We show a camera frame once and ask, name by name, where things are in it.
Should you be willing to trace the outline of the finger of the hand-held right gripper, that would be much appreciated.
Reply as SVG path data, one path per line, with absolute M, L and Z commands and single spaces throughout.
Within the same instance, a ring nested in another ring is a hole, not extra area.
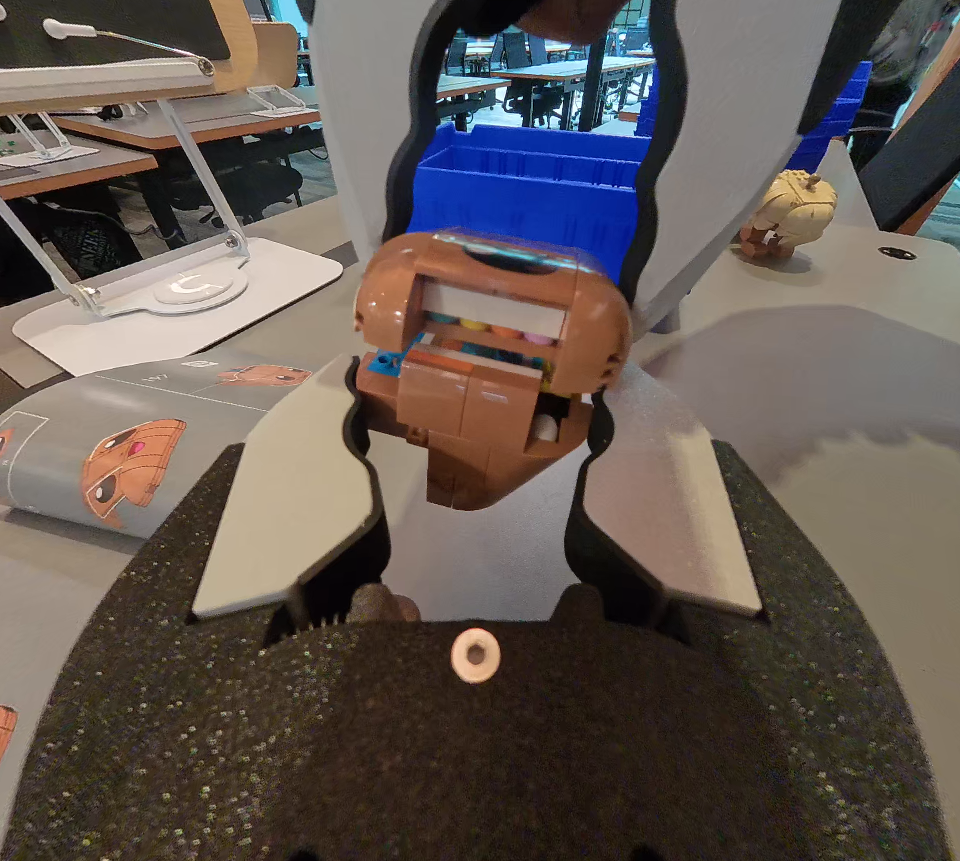
M 322 129 L 361 263 L 407 230 L 457 0 L 316 0 L 309 33 Z
M 677 308 L 795 151 L 841 3 L 654 0 L 662 84 L 620 270 L 635 337 Z

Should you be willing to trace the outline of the blue plastic bin stack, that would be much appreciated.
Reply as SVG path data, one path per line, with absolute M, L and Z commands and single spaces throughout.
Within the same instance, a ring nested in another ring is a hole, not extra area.
M 813 173 L 820 165 L 831 141 L 849 134 L 861 108 L 872 69 L 870 60 L 863 60 L 857 65 L 850 80 L 823 118 L 801 137 L 786 169 Z

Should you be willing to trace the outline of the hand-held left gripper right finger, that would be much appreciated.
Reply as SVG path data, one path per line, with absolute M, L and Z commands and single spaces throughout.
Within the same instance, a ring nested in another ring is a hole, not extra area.
M 696 415 L 635 363 L 593 396 L 564 551 L 606 617 L 665 617 L 676 603 L 744 617 L 762 597 Z

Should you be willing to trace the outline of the wooden top desk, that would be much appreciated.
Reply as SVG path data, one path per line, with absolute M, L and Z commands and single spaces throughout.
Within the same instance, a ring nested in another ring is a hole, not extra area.
M 278 118 L 261 117 L 247 111 L 202 120 L 187 113 L 178 113 L 177 117 L 198 144 L 312 127 L 319 125 L 322 119 L 321 113 L 314 108 L 297 109 L 292 114 Z M 52 119 L 67 134 L 149 153 L 181 146 L 157 102 L 148 103 L 147 112 L 138 116 L 125 115 L 105 121 L 97 115 L 53 115 Z

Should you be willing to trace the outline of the grey instruction booklet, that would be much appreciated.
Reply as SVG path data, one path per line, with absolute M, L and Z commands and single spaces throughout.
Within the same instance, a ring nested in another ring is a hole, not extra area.
M 2 410 L 2 759 L 22 765 L 114 580 L 226 447 L 318 370 L 233 346 L 63 380 Z

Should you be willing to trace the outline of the row of black office chairs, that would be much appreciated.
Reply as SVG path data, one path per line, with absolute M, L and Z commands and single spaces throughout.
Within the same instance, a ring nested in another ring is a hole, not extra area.
M 656 63 L 652 51 L 632 48 L 616 54 L 626 39 L 610 30 L 589 128 L 618 115 L 628 102 L 640 102 L 651 86 Z M 549 41 L 510 29 L 492 40 L 454 36 L 445 51 L 438 91 L 440 108 L 463 128 L 477 111 L 500 106 L 523 127 L 562 131 L 580 128 L 587 99 L 590 48 Z

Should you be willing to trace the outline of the white desk stand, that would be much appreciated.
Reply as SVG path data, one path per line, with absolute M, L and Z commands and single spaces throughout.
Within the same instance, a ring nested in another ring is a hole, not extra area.
M 2 220 L 44 269 L 61 300 L 21 316 L 11 333 L 71 375 L 193 355 L 342 277 L 332 258 L 249 238 L 175 103 L 159 111 L 221 213 L 220 239 L 175 249 L 113 281 L 68 281 L 11 207 Z

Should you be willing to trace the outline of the brown lego body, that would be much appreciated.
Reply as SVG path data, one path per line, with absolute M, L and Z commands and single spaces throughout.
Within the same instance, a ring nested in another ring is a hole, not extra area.
M 750 258 L 789 259 L 799 246 L 823 235 L 837 201 L 834 186 L 818 173 L 782 171 L 741 225 L 739 250 Z

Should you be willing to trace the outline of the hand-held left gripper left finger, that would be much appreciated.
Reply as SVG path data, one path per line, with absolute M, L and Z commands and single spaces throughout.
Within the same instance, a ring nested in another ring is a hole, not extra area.
M 383 515 L 352 428 L 359 406 L 341 354 L 286 394 L 246 437 L 191 611 L 219 617 L 286 603 Z

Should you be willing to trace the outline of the brown lego head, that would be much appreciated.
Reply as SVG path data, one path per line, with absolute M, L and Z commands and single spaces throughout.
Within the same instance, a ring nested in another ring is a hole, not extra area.
M 631 345 L 628 305 L 578 247 L 459 229 L 371 256 L 354 328 L 368 426 L 427 451 L 427 499 L 492 506 L 587 439 Z

